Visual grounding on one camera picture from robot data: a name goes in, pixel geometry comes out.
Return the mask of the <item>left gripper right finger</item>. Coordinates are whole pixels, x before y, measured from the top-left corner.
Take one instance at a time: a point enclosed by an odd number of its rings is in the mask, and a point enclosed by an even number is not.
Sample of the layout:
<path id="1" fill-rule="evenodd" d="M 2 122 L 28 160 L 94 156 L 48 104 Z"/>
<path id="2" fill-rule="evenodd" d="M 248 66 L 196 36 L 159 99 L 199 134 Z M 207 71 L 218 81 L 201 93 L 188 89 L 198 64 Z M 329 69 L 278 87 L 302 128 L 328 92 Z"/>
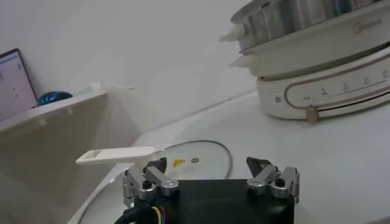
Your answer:
<path id="1" fill-rule="evenodd" d="M 253 157 L 247 157 L 246 163 L 253 176 L 246 181 L 248 192 L 256 197 L 266 194 L 279 199 L 292 197 L 299 203 L 300 173 L 295 167 L 281 171 L 270 161 Z"/>

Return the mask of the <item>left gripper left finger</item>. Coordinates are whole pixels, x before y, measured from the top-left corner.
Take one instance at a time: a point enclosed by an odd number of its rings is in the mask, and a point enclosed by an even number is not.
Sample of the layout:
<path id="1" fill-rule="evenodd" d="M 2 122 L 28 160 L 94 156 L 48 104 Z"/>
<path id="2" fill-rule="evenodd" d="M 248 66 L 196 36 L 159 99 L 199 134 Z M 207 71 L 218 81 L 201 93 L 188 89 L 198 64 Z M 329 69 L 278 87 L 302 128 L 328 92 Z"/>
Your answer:
<path id="1" fill-rule="evenodd" d="M 149 161 L 139 170 L 136 166 L 126 169 L 122 174 L 122 196 L 127 207 L 136 201 L 152 203 L 158 197 L 174 198 L 179 192 L 179 182 L 165 175 L 167 157 Z"/>

